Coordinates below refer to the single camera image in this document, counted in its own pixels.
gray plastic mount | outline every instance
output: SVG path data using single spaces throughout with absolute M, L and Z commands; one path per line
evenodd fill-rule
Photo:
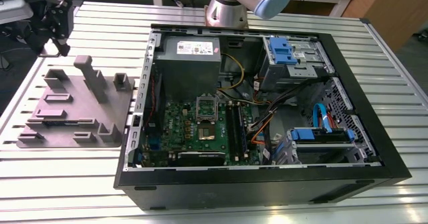
M 104 77 L 90 63 L 90 56 L 76 57 L 82 76 L 60 69 L 45 74 L 48 87 L 18 136 L 20 148 L 120 146 L 135 80 L 124 73 Z

metal bracket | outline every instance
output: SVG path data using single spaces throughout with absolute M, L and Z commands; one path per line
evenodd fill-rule
M 290 77 L 306 77 L 306 78 L 317 78 L 315 69 L 311 64 L 299 63 L 296 65 L 287 65 L 287 72 Z

slotted aluminum surface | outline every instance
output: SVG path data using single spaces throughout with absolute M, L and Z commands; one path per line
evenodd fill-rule
M 203 25 L 203 10 L 84 3 L 68 40 L 69 57 L 37 59 L 0 119 L 0 221 L 428 222 L 426 97 L 370 27 L 354 19 L 279 15 L 266 21 L 248 14 L 248 25 L 333 35 L 413 175 L 394 186 L 371 189 L 337 204 L 143 212 L 112 188 L 119 148 L 18 149 L 16 137 L 42 94 L 46 70 L 61 68 L 77 75 L 73 57 L 90 55 L 104 76 L 125 72 L 139 77 L 151 23 Z

expansion slot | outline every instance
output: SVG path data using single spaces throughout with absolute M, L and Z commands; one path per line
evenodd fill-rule
M 238 113 L 239 113 L 239 128 L 240 128 L 240 143 L 242 143 L 242 147 L 240 147 L 240 150 L 242 150 L 242 154 L 243 154 L 243 157 L 247 157 L 247 139 L 246 139 L 246 128 L 244 128 L 244 123 L 243 123 L 243 116 L 242 116 L 242 108 L 240 106 L 238 106 Z
M 226 107 L 226 130 L 227 130 L 227 142 L 228 142 L 228 155 L 230 155 L 230 160 L 236 161 L 238 155 L 236 155 L 236 136 L 235 136 L 235 128 L 234 128 L 234 113 L 232 113 L 232 105 L 227 105 Z

blue latch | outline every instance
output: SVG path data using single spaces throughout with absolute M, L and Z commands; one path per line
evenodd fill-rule
M 314 140 L 314 134 L 310 129 L 295 129 L 291 131 L 292 140 Z
M 355 134 L 354 134 L 353 130 L 347 130 L 346 133 L 347 133 L 349 140 L 350 140 L 350 141 L 354 141 L 354 140 L 355 140 L 355 139 L 354 139 L 354 137 L 355 137 L 354 135 L 355 135 Z
M 270 50 L 274 56 L 274 63 L 282 65 L 296 65 L 296 59 L 292 57 L 292 47 L 286 38 L 270 38 Z

